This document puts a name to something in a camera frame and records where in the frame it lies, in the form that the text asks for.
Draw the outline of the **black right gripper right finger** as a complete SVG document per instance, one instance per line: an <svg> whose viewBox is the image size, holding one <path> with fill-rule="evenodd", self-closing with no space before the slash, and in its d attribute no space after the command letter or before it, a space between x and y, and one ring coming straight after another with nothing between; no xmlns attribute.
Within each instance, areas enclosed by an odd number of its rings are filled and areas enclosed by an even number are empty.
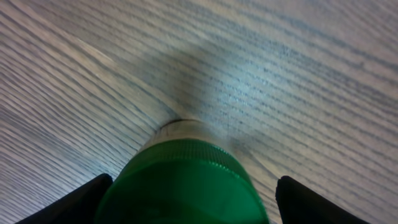
<svg viewBox="0 0 398 224"><path fill-rule="evenodd" d="M277 181L275 199L283 224L367 224L287 175Z"/></svg>

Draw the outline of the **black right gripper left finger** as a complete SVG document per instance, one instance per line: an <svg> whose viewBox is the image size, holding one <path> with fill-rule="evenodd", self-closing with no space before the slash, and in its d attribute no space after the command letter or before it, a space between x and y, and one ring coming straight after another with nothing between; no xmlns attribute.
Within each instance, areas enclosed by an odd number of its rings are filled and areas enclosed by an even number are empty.
<svg viewBox="0 0 398 224"><path fill-rule="evenodd" d="M94 216L112 177L100 174L66 196L16 224L94 223Z"/></svg>

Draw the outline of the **green lid jar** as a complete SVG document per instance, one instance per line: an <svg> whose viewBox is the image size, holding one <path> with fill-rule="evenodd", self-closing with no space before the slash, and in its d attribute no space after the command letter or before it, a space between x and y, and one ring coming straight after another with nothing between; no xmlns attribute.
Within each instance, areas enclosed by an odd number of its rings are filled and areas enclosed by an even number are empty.
<svg viewBox="0 0 398 224"><path fill-rule="evenodd" d="M267 223L248 173L218 128L166 124L115 179L95 223Z"/></svg>

